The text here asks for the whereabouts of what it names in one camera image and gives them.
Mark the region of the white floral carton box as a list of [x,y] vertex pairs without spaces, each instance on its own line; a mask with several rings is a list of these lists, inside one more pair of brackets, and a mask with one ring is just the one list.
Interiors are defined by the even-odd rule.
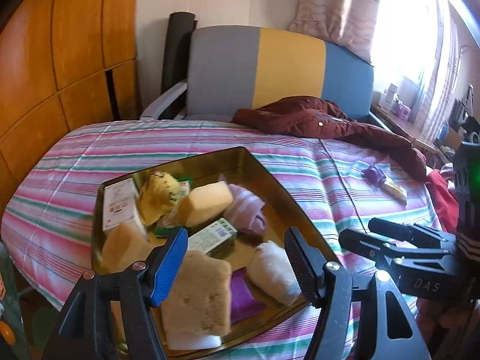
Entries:
[[104,189],[103,232],[108,233],[123,222],[137,221],[137,187],[132,178],[128,178]]

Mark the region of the black rolled mat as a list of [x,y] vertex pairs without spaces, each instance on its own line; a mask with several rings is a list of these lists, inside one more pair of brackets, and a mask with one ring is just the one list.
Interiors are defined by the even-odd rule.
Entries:
[[178,11],[169,16],[163,53],[161,94],[186,79],[191,36],[196,27],[197,20],[191,12]]

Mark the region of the grey yellow blue chair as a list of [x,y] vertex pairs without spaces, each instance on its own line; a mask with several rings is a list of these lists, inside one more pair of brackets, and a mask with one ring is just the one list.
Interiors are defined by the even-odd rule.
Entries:
[[185,79],[141,117],[164,118],[179,97],[186,99],[187,118],[227,121],[241,108],[312,96],[381,127],[371,111],[373,84],[373,66],[334,43],[275,28],[212,26],[193,31]]

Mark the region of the green white medicine box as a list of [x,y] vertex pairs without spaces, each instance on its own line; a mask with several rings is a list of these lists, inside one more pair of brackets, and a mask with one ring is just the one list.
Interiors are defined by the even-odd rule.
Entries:
[[238,230],[227,219],[219,218],[189,237],[188,250],[214,255],[222,247],[231,245],[237,235]]

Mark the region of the dark red jacket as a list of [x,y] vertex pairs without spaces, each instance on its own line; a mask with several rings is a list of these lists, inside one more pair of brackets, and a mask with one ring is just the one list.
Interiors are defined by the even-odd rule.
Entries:
[[336,103],[318,97],[284,97],[260,108],[240,109],[232,122],[268,134],[345,141],[387,154],[414,180],[426,178],[425,156],[409,140],[352,119]]

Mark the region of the dark yellow square sponge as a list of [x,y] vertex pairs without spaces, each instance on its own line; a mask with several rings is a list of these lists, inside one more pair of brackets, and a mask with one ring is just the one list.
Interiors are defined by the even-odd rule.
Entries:
[[231,276],[227,261],[189,250],[160,305],[167,333],[226,336],[231,331]]

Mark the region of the white melamine sponge block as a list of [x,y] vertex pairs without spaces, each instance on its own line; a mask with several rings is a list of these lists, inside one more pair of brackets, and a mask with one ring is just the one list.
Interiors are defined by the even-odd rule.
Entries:
[[209,350],[222,344],[220,336],[189,331],[166,331],[165,336],[170,350]]

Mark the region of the white sock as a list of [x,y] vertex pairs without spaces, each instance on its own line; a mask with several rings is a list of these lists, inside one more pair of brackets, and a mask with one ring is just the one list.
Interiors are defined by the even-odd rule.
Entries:
[[286,251],[273,241],[259,244],[247,266],[247,277],[264,293],[285,306],[295,303],[301,290]]

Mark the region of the purple wrapped packet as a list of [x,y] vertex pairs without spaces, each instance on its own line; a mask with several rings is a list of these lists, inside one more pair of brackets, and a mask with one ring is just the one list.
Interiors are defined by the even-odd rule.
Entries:
[[386,182],[386,175],[382,169],[377,165],[370,165],[362,171],[363,178],[366,178],[368,183],[381,188]]

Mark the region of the gold square tray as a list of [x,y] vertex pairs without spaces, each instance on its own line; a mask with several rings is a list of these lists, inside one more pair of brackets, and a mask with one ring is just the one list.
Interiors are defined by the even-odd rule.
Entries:
[[336,260],[333,250],[293,197],[252,153],[239,146],[152,166],[100,184],[94,209],[91,251],[92,266],[98,271],[104,270],[100,258],[101,249],[107,238],[103,220],[110,211],[110,201],[116,184],[125,183],[138,191],[153,172],[168,172],[178,180],[186,180],[190,183],[191,189],[224,180],[228,184],[250,190],[264,201],[262,211],[266,218],[266,230],[263,236],[241,232],[231,236],[228,233],[231,222],[219,214],[188,230],[189,247],[192,250],[223,259],[237,270],[251,261],[259,244],[272,241],[282,245],[285,231],[290,225],[295,225],[308,244],[318,248],[327,260]]

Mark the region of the cream sponge chunk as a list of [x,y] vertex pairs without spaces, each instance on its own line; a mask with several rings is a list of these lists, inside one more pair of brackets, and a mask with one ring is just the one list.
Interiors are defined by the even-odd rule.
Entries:
[[154,245],[135,222],[122,222],[113,228],[102,249],[102,266],[109,273],[122,272],[136,261],[144,261]]

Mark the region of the wooden side desk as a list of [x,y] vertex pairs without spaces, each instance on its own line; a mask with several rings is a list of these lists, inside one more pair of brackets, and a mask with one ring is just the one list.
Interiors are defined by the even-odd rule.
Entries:
[[438,156],[443,162],[449,162],[444,153],[433,143],[428,143],[419,127],[400,119],[389,111],[383,111],[378,105],[371,106],[371,112],[385,124],[389,130],[409,140],[418,150]]

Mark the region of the yellow knitted scrubber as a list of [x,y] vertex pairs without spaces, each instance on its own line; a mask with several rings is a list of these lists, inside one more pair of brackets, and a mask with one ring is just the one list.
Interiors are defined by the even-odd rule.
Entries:
[[168,172],[153,172],[142,186],[137,208],[146,226],[156,223],[176,207],[181,192],[181,185]]

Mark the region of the pale yellow sponge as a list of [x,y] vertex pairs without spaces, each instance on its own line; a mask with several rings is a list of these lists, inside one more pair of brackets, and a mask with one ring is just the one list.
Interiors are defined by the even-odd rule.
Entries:
[[233,202],[233,194],[225,181],[193,189],[178,205],[176,222],[188,228],[208,222]]

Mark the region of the orange wooden cabinet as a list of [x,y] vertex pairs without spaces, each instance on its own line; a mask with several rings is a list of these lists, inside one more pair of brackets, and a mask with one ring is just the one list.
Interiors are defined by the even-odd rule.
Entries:
[[1,31],[1,204],[68,132],[136,119],[136,0],[23,0]]

